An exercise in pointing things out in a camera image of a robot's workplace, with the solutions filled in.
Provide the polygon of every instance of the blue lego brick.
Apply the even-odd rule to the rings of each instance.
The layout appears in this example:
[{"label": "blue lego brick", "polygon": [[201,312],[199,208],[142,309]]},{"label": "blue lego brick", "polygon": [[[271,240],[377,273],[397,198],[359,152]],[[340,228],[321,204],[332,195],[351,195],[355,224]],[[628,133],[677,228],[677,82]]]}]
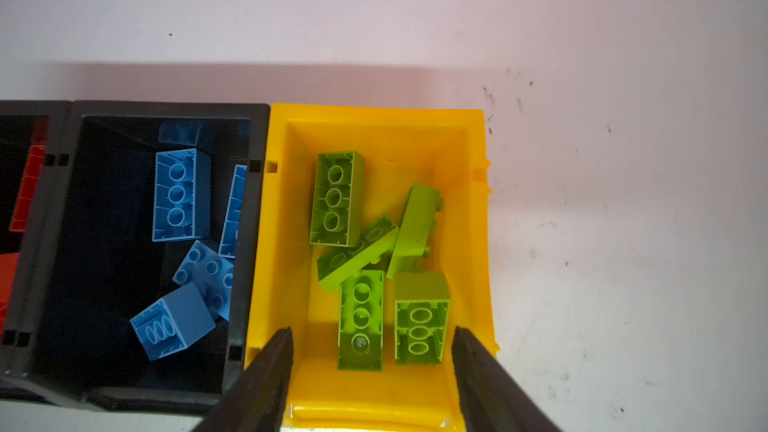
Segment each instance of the blue lego brick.
[{"label": "blue lego brick", "polygon": [[243,194],[245,192],[245,174],[245,166],[235,166],[232,188],[230,189],[230,201],[226,205],[224,231],[221,233],[221,243],[219,244],[219,255],[222,257],[235,258],[237,229],[240,226],[240,210],[243,207]]},{"label": "blue lego brick", "polygon": [[234,264],[196,240],[174,274],[178,285],[197,284],[208,309],[230,320],[232,269]]},{"label": "blue lego brick", "polygon": [[158,152],[154,168],[152,242],[206,238],[210,224],[210,158],[197,149]]},{"label": "blue lego brick", "polygon": [[185,350],[215,323],[195,284],[164,295],[130,320],[149,360]]},{"label": "blue lego brick", "polygon": [[197,147],[203,132],[201,120],[166,120],[160,124],[158,142],[175,146]]}]

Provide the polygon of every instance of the lego brick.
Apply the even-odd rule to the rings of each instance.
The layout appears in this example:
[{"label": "lego brick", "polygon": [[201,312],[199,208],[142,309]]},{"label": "lego brick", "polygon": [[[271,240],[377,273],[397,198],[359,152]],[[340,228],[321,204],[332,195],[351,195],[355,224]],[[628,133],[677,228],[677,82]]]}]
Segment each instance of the lego brick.
[{"label": "lego brick", "polygon": [[133,317],[130,325],[149,360],[185,350],[215,327],[195,284],[164,295]]},{"label": "lego brick", "polygon": [[318,155],[310,244],[357,246],[365,167],[357,152]]},{"label": "lego brick", "polygon": [[361,270],[342,283],[339,370],[382,369],[384,271]]},{"label": "lego brick", "polygon": [[178,285],[197,284],[206,306],[227,321],[230,320],[232,271],[234,264],[222,258],[205,242],[196,240],[174,274]]},{"label": "lego brick", "polygon": [[210,158],[197,149],[155,156],[152,242],[206,238],[210,223]]},{"label": "lego brick", "polygon": [[395,276],[395,362],[442,362],[450,310],[445,275],[414,272]]},{"label": "lego brick", "polygon": [[166,120],[160,124],[158,142],[174,146],[198,147],[203,128],[201,120]]},{"label": "lego brick", "polygon": [[349,276],[368,264],[377,264],[382,254],[395,246],[397,233],[398,227],[387,216],[381,216],[362,230],[357,247],[334,248],[318,258],[317,275],[322,289],[339,290]]},{"label": "lego brick", "polygon": [[36,145],[29,147],[27,154],[27,163],[24,166],[24,177],[18,188],[16,196],[16,205],[11,216],[11,224],[8,230],[11,232],[24,232],[27,227],[27,218],[29,209],[32,207],[34,190],[38,186],[38,178],[43,170],[43,161],[45,159],[45,145]]},{"label": "lego brick", "polygon": [[402,214],[387,277],[400,272],[418,272],[422,259],[429,255],[427,239],[435,233],[435,213],[442,210],[440,191],[423,184],[414,184],[408,192],[406,210]]},{"label": "lego brick", "polygon": [[221,233],[219,255],[227,258],[235,258],[237,246],[237,229],[240,226],[240,209],[243,207],[243,194],[245,192],[245,166],[235,166],[232,175],[232,187],[230,188],[230,200],[226,204],[226,219],[224,231]]},{"label": "lego brick", "polygon": [[0,333],[5,325],[8,303],[11,301],[13,278],[16,275],[18,254],[0,254]]}]

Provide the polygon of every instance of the storage bin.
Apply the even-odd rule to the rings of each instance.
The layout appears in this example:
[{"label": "storage bin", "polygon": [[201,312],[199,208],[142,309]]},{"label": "storage bin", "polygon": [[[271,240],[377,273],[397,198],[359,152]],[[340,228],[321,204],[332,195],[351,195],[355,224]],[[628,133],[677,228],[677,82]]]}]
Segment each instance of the storage bin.
[{"label": "storage bin", "polygon": [[[362,224],[396,223],[415,182],[440,191],[432,251],[422,270],[445,274],[451,294],[439,365],[396,365],[394,296],[385,279],[381,372],[338,370],[340,292],[324,292],[312,246],[312,194],[320,153],[366,160]],[[494,353],[488,281],[485,122],[479,110],[384,110],[274,105],[266,148],[246,362],[279,328],[293,331],[284,425],[376,430],[463,430],[450,346],[457,325]]]},{"label": "storage bin", "polygon": [[[75,102],[10,380],[74,407],[204,414],[243,369],[269,107]],[[218,242],[236,165],[248,167],[230,320],[149,361],[130,319],[179,286],[194,240],[152,242],[156,152],[210,157]]]},{"label": "storage bin", "polygon": [[43,401],[3,380],[44,225],[65,101],[0,101],[0,398]]}]

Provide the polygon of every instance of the lego stud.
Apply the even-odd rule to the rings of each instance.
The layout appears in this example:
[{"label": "lego stud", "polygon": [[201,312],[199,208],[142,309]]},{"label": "lego stud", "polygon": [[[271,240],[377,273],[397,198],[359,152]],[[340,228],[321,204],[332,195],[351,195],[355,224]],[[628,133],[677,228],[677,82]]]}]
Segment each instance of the lego stud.
[{"label": "lego stud", "polygon": [[359,282],[355,285],[355,302],[358,304],[364,304],[368,302],[368,299],[371,297],[371,288],[368,284]]},{"label": "lego stud", "polygon": [[426,354],[429,350],[429,346],[424,342],[411,342],[408,344],[408,352],[414,355]]},{"label": "lego stud", "polygon": [[191,167],[187,167],[185,164],[173,164],[168,169],[168,177],[174,182],[187,181],[192,179]]},{"label": "lego stud", "polygon": [[432,311],[428,308],[419,307],[411,311],[411,322],[414,324],[426,324],[432,320]]},{"label": "lego stud", "polygon": [[211,275],[216,275],[219,273],[219,263],[212,260],[205,265],[205,270]]},{"label": "lego stud", "polygon": [[192,223],[192,217],[187,217],[181,208],[172,208],[168,212],[168,225],[171,227],[186,227]]},{"label": "lego stud", "polygon": [[190,184],[173,186],[168,189],[168,200],[172,204],[186,204],[192,202],[192,188]]},{"label": "lego stud", "polygon": [[216,294],[208,300],[208,305],[219,310],[226,303],[226,297],[220,294]]},{"label": "lego stud", "polygon": [[384,229],[381,227],[376,227],[370,232],[368,232],[368,235],[366,235],[366,240],[368,242],[375,242],[379,237],[382,236],[384,233]]},{"label": "lego stud", "polygon": [[371,341],[368,340],[368,336],[360,332],[352,336],[352,352],[358,355],[363,355],[368,352],[371,346]]},{"label": "lego stud", "polygon": [[326,205],[332,208],[339,207],[344,194],[338,188],[329,188],[326,192]]},{"label": "lego stud", "polygon": [[339,252],[338,254],[334,255],[331,259],[331,268],[337,268],[341,264],[343,264],[346,261],[346,254],[344,252]]},{"label": "lego stud", "polygon": [[355,312],[352,314],[352,322],[355,323],[355,327],[357,328],[368,327],[368,323],[370,321],[371,321],[371,313],[362,307],[356,308]]},{"label": "lego stud", "polygon": [[322,218],[322,226],[325,227],[328,232],[341,232],[346,228],[346,223],[341,220],[339,214],[335,212],[326,212],[326,216]]},{"label": "lego stud", "polygon": [[429,337],[429,329],[427,329],[423,325],[417,325],[416,327],[408,331],[408,335],[412,339],[415,339],[417,341],[422,341],[427,337]]},{"label": "lego stud", "polygon": [[341,166],[333,166],[328,169],[328,182],[334,186],[344,180],[344,169]]},{"label": "lego stud", "polygon": [[176,282],[178,285],[184,285],[187,283],[187,281],[190,279],[190,275],[187,274],[187,271],[180,268],[176,271],[176,275],[174,275],[174,282]]},{"label": "lego stud", "polygon": [[190,250],[190,253],[187,254],[187,258],[190,262],[197,262],[202,258],[203,254],[200,252],[198,248],[193,248]]}]

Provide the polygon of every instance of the lime green lego brick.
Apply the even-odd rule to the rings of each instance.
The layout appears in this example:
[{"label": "lime green lego brick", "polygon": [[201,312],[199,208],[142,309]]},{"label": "lime green lego brick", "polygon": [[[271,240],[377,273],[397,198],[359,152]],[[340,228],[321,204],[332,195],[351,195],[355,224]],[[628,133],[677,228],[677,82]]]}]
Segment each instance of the lime green lego brick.
[{"label": "lime green lego brick", "polygon": [[382,369],[384,271],[361,270],[342,283],[339,370]]},{"label": "lime green lego brick", "polygon": [[318,155],[310,244],[357,246],[365,170],[357,152]]},{"label": "lime green lego brick", "polygon": [[395,246],[398,227],[381,216],[365,227],[360,243],[354,248],[334,248],[317,259],[317,276],[326,292],[339,290],[341,283],[368,264],[377,264],[385,252]]},{"label": "lime green lego brick", "polygon": [[451,295],[435,272],[395,277],[395,362],[439,364],[446,345]]},{"label": "lime green lego brick", "polygon": [[423,184],[411,187],[387,277],[393,278],[400,272],[418,272],[422,259],[429,255],[427,239],[435,233],[435,213],[440,210],[442,198],[439,190]]}]

